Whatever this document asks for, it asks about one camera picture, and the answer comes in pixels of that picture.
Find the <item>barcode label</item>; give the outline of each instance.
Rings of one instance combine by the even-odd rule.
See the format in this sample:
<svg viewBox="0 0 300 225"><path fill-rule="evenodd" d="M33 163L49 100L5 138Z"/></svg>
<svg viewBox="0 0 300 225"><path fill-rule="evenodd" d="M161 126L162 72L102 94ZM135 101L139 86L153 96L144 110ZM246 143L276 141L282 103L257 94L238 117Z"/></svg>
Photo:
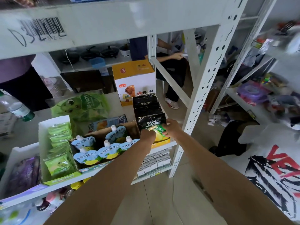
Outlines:
<svg viewBox="0 0 300 225"><path fill-rule="evenodd" d="M32 36L62 35L65 33L58 17L20 20L26 32Z"/></svg>

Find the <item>tiled floor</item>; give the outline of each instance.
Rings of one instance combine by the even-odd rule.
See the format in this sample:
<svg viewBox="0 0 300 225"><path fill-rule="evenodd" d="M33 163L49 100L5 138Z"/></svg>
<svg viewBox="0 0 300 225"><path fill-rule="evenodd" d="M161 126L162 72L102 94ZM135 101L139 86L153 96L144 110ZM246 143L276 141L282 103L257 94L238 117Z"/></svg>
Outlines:
<svg viewBox="0 0 300 225"><path fill-rule="evenodd" d="M222 127L207 125L207 114L201 114L192 136L204 147L216 145ZM164 172L131 186L122 201L113 225L188 225L226 224L194 185L193 170L183 154L173 178Z"/></svg>

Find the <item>plastic water bottle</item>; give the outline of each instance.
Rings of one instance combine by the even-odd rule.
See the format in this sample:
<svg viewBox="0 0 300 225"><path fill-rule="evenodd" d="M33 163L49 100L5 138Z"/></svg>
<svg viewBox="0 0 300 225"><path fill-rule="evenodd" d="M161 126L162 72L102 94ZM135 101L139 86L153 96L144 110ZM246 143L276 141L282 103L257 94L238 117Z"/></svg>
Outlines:
<svg viewBox="0 0 300 225"><path fill-rule="evenodd" d="M2 91L0 91L0 103L2 103L9 112L13 113L23 121L30 121L35 116L27 106L15 97L4 94Z"/></svg>

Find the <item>stack of boxes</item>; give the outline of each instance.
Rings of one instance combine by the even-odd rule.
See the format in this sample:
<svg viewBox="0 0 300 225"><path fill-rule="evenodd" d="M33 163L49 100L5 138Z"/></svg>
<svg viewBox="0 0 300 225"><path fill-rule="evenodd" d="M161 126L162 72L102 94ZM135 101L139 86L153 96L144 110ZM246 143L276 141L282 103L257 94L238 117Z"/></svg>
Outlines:
<svg viewBox="0 0 300 225"><path fill-rule="evenodd" d="M156 153L147 155L137 171L137 176L143 177L151 172L155 172L163 167L171 164L170 152L168 149L158 151Z"/></svg>

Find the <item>person in purple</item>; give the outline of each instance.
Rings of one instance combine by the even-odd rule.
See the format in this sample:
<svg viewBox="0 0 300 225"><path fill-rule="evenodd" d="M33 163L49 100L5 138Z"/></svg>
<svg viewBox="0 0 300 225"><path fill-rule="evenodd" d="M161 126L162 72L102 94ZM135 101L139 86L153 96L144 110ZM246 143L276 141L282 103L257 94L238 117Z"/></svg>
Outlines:
<svg viewBox="0 0 300 225"><path fill-rule="evenodd" d="M0 89L7 91L32 111L49 108L52 98L42 79L32 67L35 55L0 60Z"/></svg>
<svg viewBox="0 0 300 225"><path fill-rule="evenodd" d="M161 39L157 40L157 45L167 50L171 50L172 48L172 45L164 42ZM146 36L130 39L130 55L133 61L148 59L148 45ZM180 87L183 87L185 83L185 72L187 62L183 58L182 53L179 52L174 53L172 55L168 55L160 52L156 54L156 57L157 60L161 63L161 65L176 81L176 83L178 83ZM164 81L166 80L158 69L156 69L156 78ZM168 106L173 109L178 109L178 99L179 97L176 94L176 92L173 90L173 88L169 86L165 98L165 101L167 102Z"/></svg>

